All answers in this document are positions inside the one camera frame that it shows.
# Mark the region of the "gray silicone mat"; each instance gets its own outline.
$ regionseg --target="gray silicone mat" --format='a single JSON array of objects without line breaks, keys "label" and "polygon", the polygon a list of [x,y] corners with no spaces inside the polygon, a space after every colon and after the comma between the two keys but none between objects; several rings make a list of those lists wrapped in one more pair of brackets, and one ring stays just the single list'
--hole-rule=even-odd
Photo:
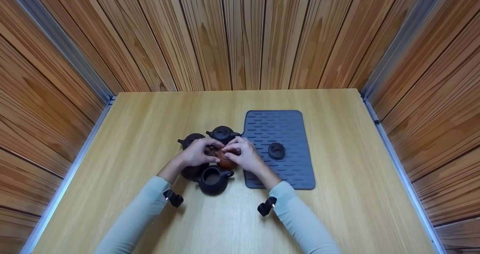
[{"label": "gray silicone mat", "polygon": [[[257,148],[267,165],[295,189],[314,189],[315,177],[310,159],[303,115],[298,110],[250,110],[245,117],[242,137]],[[279,160],[269,156],[269,145],[281,143],[285,157]],[[245,185],[265,188],[251,172],[245,172]]]}]

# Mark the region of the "wooden wall panel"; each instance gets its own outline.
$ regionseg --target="wooden wall panel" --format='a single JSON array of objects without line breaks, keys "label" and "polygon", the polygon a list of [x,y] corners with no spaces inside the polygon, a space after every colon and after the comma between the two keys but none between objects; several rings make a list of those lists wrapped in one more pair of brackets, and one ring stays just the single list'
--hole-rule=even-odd
[{"label": "wooden wall panel", "polygon": [[381,120],[385,119],[479,9],[480,0],[439,2],[384,86],[372,97],[372,106]]},{"label": "wooden wall panel", "polygon": [[163,52],[177,90],[203,90],[180,0],[138,0]]},{"label": "wooden wall panel", "polygon": [[105,104],[14,0],[0,0],[0,35],[91,121]]},{"label": "wooden wall panel", "polygon": [[62,179],[0,150],[0,207],[40,216]]},{"label": "wooden wall panel", "polygon": [[132,92],[361,90],[417,0],[41,1]]},{"label": "wooden wall panel", "polygon": [[0,114],[73,161],[93,122],[0,37]]},{"label": "wooden wall panel", "polygon": [[64,177],[72,164],[2,115],[0,115],[0,147],[57,174],[59,177]]},{"label": "wooden wall panel", "polygon": [[352,0],[310,0],[290,88],[314,89]]},{"label": "wooden wall panel", "polygon": [[180,0],[205,90],[231,90],[222,0]]},{"label": "wooden wall panel", "polygon": [[433,225],[480,215],[480,148],[413,183]]},{"label": "wooden wall panel", "polygon": [[288,89],[308,1],[266,0],[261,89]]},{"label": "wooden wall panel", "polygon": [[480,219],[446,225],[435,230],[445,249],[480,251]]},{"label": "wooden wall panel", "polygon": [[353,0],[331,50],[320,88],[345,88],[395,0]]},{"label": "wooden wall panel", "polygon": [[77,45],[81,53],[89,61],[90,65],[96,70],[97,74],[103,79],[110,90],[117,95],[123,92],[123,88],[115,78],[116,75],[122,73],[120,66],[111,62],[110,57],[114,53],[101,54],[103,47],[103,39],[96,37],[88,39],[86,34],[81,30],[77,22],[67,12],[59,0],[40,0],[42,4],[48,9],[55,20],[61,25],[63,30]]},{"label": "wooden wall panel", "polygon": [[479,51],[477,14],[383,120],[411,179],[480,144]]},{"label": "wooden wall panel", "polygon": [[97,0],[151,90],[176,91],[172,74],[137,0]]},{"label": "wooden wall panel", "polygon": [[480,215],[480,0],[441,0],[371,103],[432,223],[467,240],[476,231],[456,222]]},{"label": "wooden wall panel", "polygon": [[223,0],[233,90],[259,90],[265,0]]},{"label": "wooden wall panel", "polygon": [[150,90],[132,55],[97,0],[41,1],[48,11],[53,13],[70,37],[77,43],[82,43],[84,48],[87,47],[87,44],[80,35],[85,35],[125,91],[145,92]]},{"label": "wooden wall panel", "polygon": [[0,253],[19,253],[36,222],[35,216],[0,208]]},{"label": "wooden wall panel", "polygon": [[363,88],[383,54],[393,41],[405,18],[418,0],[395,0],[389,13],[373,38],[363,59],[357,66],[349,88]]}]

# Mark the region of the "long sleeve shirt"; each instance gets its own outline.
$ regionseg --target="long sleeve shirt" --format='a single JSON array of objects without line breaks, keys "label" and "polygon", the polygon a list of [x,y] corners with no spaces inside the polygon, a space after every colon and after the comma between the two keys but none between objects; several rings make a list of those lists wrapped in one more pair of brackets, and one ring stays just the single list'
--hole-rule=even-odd
[{"label": "long sleeve shirt", "polygon": [[[169,184],[161,177],[151,178],[139,195],[120,214],[101,240],[95,254],[130,254],[135,249],[146,227],[165,207],[163,192]],[[287,182],[281,182],[271,191],[277,198],[274,211],[288,232],[306,254],[339,254],[335,241],[317,216],[295,194]]]}]

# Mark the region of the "teapot handle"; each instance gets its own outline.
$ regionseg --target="teapot handle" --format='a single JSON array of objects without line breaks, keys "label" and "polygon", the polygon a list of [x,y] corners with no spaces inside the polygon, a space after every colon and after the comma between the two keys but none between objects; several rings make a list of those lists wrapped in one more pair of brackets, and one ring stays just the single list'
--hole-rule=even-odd
[{"label": "teapot handle", "polygon": [[233,170],[226,170],[221,172],[222,177],[232,177],[234,174],[235,172],[233,172]]}]

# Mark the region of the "wooden table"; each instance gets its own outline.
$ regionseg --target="wooden table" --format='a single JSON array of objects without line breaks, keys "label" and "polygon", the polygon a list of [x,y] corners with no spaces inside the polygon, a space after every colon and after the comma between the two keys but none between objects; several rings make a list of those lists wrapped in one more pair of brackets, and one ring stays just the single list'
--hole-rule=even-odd
[{"label": "wooden table", "polygon": [[[227,125],[242,132],[252,109],[303,113],[316,177],[298,195],[344,253],[434,253],[394,165],[355,89],[121,93],[34,253],[90,253],[143,185],[180,152],[177,139]],[[179,177],[185,198],[147,229],[137,253],[300,252],[274,213],[262,218],[262,189],[237,170],[209,197]]]}]

